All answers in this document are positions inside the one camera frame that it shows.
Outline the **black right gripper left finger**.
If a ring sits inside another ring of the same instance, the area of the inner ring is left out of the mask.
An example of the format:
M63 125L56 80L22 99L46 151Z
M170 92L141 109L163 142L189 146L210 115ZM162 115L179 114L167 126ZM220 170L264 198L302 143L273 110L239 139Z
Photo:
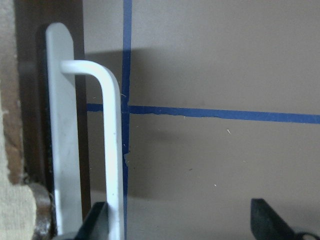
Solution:
M109 217L107 202L96 202L82 226L75 235L75 240L107 240L109 235Z

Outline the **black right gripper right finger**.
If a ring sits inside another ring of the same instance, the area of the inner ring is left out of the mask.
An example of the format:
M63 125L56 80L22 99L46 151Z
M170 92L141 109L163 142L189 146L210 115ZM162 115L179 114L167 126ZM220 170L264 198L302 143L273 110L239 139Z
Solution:
M293 240L295 232L263 199L250 202L250 229L256 240Z

